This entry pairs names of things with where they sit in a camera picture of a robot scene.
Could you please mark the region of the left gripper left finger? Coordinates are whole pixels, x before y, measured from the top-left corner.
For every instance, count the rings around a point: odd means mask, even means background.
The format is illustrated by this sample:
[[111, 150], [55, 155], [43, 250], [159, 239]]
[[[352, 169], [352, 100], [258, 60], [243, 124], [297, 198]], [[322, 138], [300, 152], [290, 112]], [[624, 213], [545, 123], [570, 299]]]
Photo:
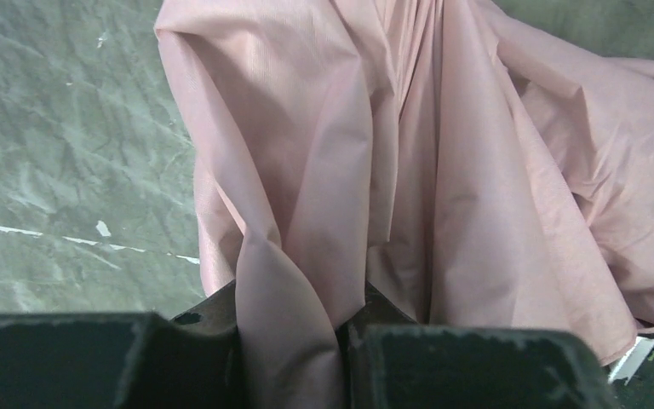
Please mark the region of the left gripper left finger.
[[0, 314], [0, 408], [240, 408], [234, 284], [153, 312]]

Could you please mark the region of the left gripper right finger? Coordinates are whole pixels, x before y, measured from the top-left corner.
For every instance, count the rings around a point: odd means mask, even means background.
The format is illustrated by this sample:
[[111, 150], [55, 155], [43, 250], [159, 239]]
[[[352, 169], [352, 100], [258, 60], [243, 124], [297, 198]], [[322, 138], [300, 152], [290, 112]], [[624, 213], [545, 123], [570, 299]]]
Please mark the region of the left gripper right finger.
[[337, 332], [351, 408], [617, 408], [596, 356], [562, 331], [419, 325], [373, 285]]

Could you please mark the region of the pink and black umbrella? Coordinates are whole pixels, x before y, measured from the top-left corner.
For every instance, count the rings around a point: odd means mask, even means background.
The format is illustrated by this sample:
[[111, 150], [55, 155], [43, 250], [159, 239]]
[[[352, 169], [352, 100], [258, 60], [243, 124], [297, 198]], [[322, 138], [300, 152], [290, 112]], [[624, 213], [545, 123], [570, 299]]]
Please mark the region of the pink and black umbrella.
[[166, 1], [154, 30], [255, 406], [344, 406], [367, 285], [602, 364], [654, 332], [654, 60], [491, 1]]

